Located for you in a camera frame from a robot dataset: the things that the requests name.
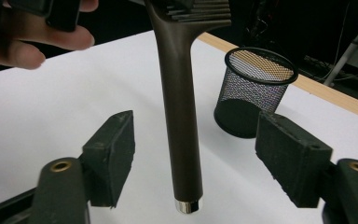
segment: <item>paintbrush bristles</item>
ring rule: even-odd
[[[195,0],[174,0],[174,2],[187,9],[191,9],[194,5]]]
[[[231,17],[228,0],[196,0],[191,9],[168,6],[167,15],[174,21],[221,21]]]

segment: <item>silver end cap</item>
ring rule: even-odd
[[[183,214],[192,214],[199,211],[202,206],[202,198],[194,202],[180,202],[175,200],[176,209]]]

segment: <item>paintbrush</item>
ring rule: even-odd
[[[190,49],[197,36],[231,20],[228,0],[181,2],[190,1],[145,5],[158,44],[176,207],[190,214],[200,209],[203,194]]]

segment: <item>mesh cup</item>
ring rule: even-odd
[[[283,56],[257,48],[233,49],[225,61],[214,119],[227,133],[254,138],[259,112],[275,112],[287,86],[297,79],[297,69]]]

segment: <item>black mesh pencil cup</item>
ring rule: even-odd
[[[275,112],[287,86],[297,79],[297,69],[283,56],[257,48],[233,49],[225,61],[214,119],[227,133],[254,138],[259,112]]]

